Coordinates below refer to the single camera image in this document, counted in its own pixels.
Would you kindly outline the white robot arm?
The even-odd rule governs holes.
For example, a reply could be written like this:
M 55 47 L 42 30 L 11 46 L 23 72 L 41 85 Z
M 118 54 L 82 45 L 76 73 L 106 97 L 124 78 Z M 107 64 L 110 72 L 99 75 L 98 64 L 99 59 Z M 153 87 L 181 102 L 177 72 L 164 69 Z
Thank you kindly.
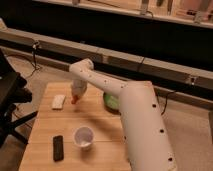
M 178 171 L 173 149 L 150 81 L 122 81 L 94 70 L 90 59 L 69 66 L 76 103 L 87 84 L 118 99 L 121 123 L 132 171 Z

